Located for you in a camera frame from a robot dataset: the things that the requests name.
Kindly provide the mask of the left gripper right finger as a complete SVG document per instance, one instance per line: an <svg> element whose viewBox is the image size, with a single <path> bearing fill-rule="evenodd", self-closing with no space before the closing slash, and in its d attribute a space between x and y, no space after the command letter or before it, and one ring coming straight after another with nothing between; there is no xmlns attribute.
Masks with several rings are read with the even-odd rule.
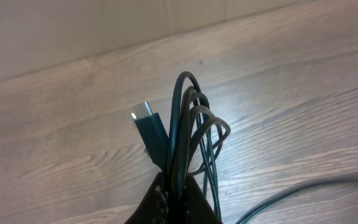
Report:
<svg viewBox="0 0 358 224"><path fill-rule="evenodd" d="M192 176L186 178L184 197L185 224L222 224Z"/></svg>

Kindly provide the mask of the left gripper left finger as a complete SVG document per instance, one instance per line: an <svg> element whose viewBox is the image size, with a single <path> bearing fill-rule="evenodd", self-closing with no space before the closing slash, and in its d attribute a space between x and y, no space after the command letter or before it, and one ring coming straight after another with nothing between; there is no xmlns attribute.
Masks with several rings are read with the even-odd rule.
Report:
<svg viewBox="0 0 358 224"><path fill-rule="evenodd" d="M164 224L168 220L168 192L165 178L159 172L141 203L125 224Z"/></svg>

